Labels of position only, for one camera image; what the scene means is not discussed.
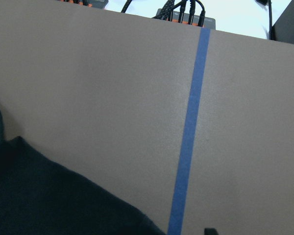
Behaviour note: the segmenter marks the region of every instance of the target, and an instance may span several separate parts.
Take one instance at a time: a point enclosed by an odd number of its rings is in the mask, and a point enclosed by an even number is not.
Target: table surface
[[[109,0],[105,9],[120,12],[125,2],[126,0]],[[126,13],[151,18],[165,2],[166,0],[133,0]],[[256,0],[201,0],[201,2],[205,6],[206,16],[216,19],[216,30],[268,38],[268,6],[263,6]],[[273,24],[290,2],[291,0],[272,0]],[[196,15],[200,12],[201,8],[197,5]]]

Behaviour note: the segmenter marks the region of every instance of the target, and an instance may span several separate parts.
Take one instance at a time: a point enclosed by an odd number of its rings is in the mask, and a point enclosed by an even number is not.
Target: blue tape
[[[186,195],[191,170],[201,86],[205,70],[210,30],[202,28],[188,100],[180,159],[178,163],[168,235],[180,235],[184,217]]]

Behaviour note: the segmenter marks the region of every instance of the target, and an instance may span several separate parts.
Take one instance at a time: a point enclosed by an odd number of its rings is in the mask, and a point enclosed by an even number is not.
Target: black object
[[[168,0],[160,10],[159,14],[152,17],[153,19],[167,20],[174,10],[174,0]]]
[[[172,21],[173,20],[173,11],[180,7],[180,13],[179,13],[179,16],[178,16],[178,22],[179,23],[182,23],[183,22],[183,19],[184,19],[184,12],[185,12],[185,8],[186,8],[186,2],[187,0],[182,0],[181,2],[179,2],[178,4],[174,5],[171,9],[171,12],[169,13],[168,15],[168,20],[169,21]],[[189,14],[189,18],[188,18],[188,24],[192,24],[193,23],[193,20],[194,20],[194,14],[195,14],[195,8],[196,8],[196,2],[201,6],[202,8],[202,11],[201,11],[201,14],[200,14],[200,17],[199,17],[199,21],[198,21],[198,26],[202,27],[203,24],[204,24],[204,20],[205,20],[205,7],[204,5],[201,3],[201,1],[199,0],[190,0],[191,2],[191,7],[190,7],[190,14]]]
[[[268,4],[268,0],[256,0],[256,1],[261,3],[264,6]]]
[[[125,13],[126,10],[128,9],[128,6],[131,4],[132,0],[127,0],[126,3],[124,4],[121,13]]]
[[[206,11],[205,11],[205,7],[204,5],[201,3],[201,1],[199,0],[196,0],[196,2],[201,6],[201,13],[200,13],[200,16],[199,16],[199,21],[198,21],[198,26],[199,27],[203,27],[204,25],[204,21],[205,21],[205,14],[206,14]]]
[[[272,40],[272,4],[271,0],[256,0],[257,2],[261,3],[262,5],[266,6],[269,5],[269,39]]]
[[[192,24],[194,20],[196,9],[196,0],[191,0],[191,7],[190,7],[190,16],[188,17],[188,24]]]
[[[272,40],[272,5],[269,0],[269,39]]]
[[[219,235],[216,229],[205,229],[205,235]]]
[[[164,235],[138,209],[54,163],[21,137],[3,140],[0,235]]]
[[[179,12],[178,11],[173,11],[172,12],[172,21],[178,21],[178,17],[179,17]],[[189,17],[189,14],[185,13],[184,14],[184,17],[185,18],[188,18]],[[193,21],[193,25],[194,24],[198,24],[199,22],[199,18],[200,16],[198,15],[194,15],[194,21]],[[209,28],[209,29],[216,29],[216,20],[213,19],[213,18],[209,18],[209,17],[205,17],[204,18],[204,25],[203,25],[205,28]]]
[[[93,7],[104,9],[104,7],[108,4],[109,0],[89,0],[89,4],[92,4]]]
[[[276,41],[294,44],[294,0],[272,27],[272,36]]]

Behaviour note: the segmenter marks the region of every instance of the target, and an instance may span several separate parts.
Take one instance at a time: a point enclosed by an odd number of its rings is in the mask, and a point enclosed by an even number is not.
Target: cable
[[[196,9],[196,1],[191,0],[191,8],[190,8],[190,16],[188,18],[188,24],[193,23],[194,15],[195,15],[195,9]]]
[[[168,21],[172,21],[173,20],[173,11],[171,11],[171,13],[168,16]]]
[[[132,0],[127,0],[126,1],[126,3],[124,4],[124,7],[123,7],[121,13],[125,13],[126,12],[128,6],[131,4],[131,2],[132,2]]]
[[[183,23],[184,13],[185,13],[185,9],[186,9],[186,2],[187,2],[187,0],[181,1],[180,14],[178,15],[178,22],[179,23]]]
[[[201,9],[204,11],[204,10],[205,10],[205,7],[204,7],[204,5],[201,3],[201,1],[196,0],[196,2],[201,6]]]
[[[272,40],[272,5],[269,0],[269,39]]]
[[[200,13],[200,16],[199,16],[199,21],[198,21],[198,26],[199,27],[203,27],[204,25],[204,21],[205,21],[205,14],[206,14],[206,11],[205,11],[205,7],[204,5],[201,3],[201,1],[199,0],[196,0],[196,2],[201,6],[201,13]]]
[[[153,19],[167,20],[174,8],[174,0],[168,0],[162,7],[159,15],[152,17]]]

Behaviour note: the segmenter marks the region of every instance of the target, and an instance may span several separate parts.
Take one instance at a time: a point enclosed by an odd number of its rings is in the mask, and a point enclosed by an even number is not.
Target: black device
[[[89,4],[92,4],[95,8],[103,9],[107,4],[109,0],[89,0]]]
[[[272,27],[272,35],[276,41],[294,44],[294,0]]]
[[[256,1],[261,3],[264,6],[268,4],[268,0],[256,0]]]
[[[159,15],[160,11],[161,11],[161,8],[158,9],[157,15]],[[172,21],[173,22],[178,22],[179,15],[180,15],[180,12],[173,11]],[[193,25],[197,25],[198,24],[199,17],[200,16],[194,15]],[[186,21],[186,19],[188,20],[188,18],[189,18],[189,14],[185,13],[184,14],[184,20],[183,20],[183,23],[184,24],[188,24],[188,22]],[[203,27],[204,28],[209,28],[209,29],[216,29],[216,20],[213,19],[213,18],[205,17]]]
[[[174,5],[174,2],[175,2],[174,0],[168,0],[165,3],[165,5],[163,6],[163,8],[161,9],[161,11],[159,13],[157,13],[157,15],[155,17],[153,17],[153,18],[154,19],[159,19],[159,20],[173,21],[173,11],[179,7],[180,8],[180,13],[179,13],[178,22],[183,23],[184,22],[183,21],[184,12],[185,12],[185,9],[186,9],[187,0],[181,0],[176,5]],[[193,24],[196,3],[198,3],[200,5],[200,7],[202,8],[202,11],[201,11],[201,14],[199,16],[199,20],[198,20],[197,25],[200,26],[200,27],[203,27],[204,19],[205,19],[205,13],[206,13],[204,5],[201,3],[200,0],[190,0],[190,2],[191,2],[191,8],[190,8],[190,13],[189,13],[188,24]]]

